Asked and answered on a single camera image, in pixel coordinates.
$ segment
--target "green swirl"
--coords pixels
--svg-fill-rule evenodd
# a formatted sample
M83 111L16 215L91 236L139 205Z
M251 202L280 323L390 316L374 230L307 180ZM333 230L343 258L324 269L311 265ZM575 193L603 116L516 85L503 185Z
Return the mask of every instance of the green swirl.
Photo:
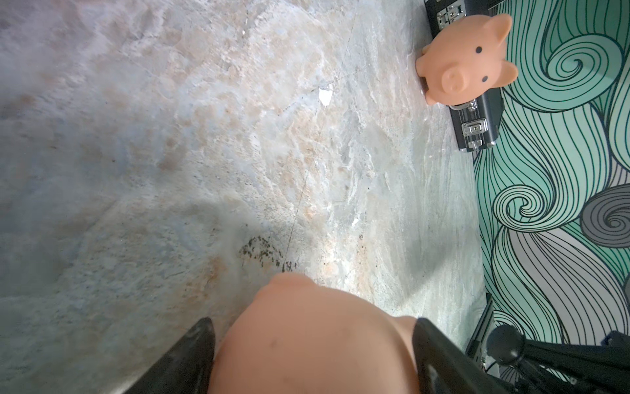
M609 138L612 154L630 171L630 61L626 61L612 101Z
M528 6L531 19L515 18L508 36L508 58L520 71L505 88L510 96L531 109L558 112L590 102L615 83L623 63L622 48L615 40L584 34L560 43L547 56L547 35L541 32L551 24L552 7L534 8L532 2L523 1L522 7Z
M506 161L519 167L512 170L518 182L505 182L491 199L494 216L504 226L526 232L575 220L584 203L606 187L610 173L606 135L596 111L584 105L540 113L507 96L504 101L502 143L513 139Z

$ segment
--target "black case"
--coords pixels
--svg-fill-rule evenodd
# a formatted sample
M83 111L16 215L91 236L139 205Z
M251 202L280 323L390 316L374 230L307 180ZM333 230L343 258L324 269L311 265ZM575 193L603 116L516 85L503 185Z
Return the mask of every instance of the black case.
M488 0L427 0L425 2L431 35L466 15L488 15ZM499 138L503 115L501 89L490 89L469 103L450 106L457 145L462 152L492 148Z

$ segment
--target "pink rubber pig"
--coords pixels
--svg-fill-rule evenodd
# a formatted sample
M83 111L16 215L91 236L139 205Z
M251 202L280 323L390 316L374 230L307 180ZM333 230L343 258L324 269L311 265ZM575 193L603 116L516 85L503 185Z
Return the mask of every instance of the pink rubber pig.
M208 394L419 393L415 324L304 275L278 274L227 332Z
M470 15L444 28L416 61L427 103L463 104L514 82L518 69L505 60L511 28L508 14Z

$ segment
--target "metal latch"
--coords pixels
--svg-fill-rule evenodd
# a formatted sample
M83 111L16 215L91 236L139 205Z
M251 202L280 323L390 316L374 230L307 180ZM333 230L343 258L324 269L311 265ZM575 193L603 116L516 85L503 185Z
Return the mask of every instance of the metal latch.
M464 0L457 0L437 13L437 24L440 30L466 16Z
M486 118L475 119L472 122L462 124L464 137L474 136L488 131L488 121Z
M479 149L481 146L483 146L483 140L482 139L478 139L476 141L468 141L468 148L472 149L474 151Z
M455 111L461 111L463 109L467 109L470 112L475 112L477 110L477 99L474 98L472 99L472 101L469 101L467 103L464 104L459 104L459 105L449 105L450 109L455 110Z

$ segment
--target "swirl pattern wallpaper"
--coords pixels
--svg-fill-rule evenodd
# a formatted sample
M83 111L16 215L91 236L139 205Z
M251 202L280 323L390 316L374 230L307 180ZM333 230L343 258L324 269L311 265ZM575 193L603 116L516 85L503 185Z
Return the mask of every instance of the swirl pattern wallpaper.
M497 324L599 345L630 333L630 2L507 0L497 146L474 159Z

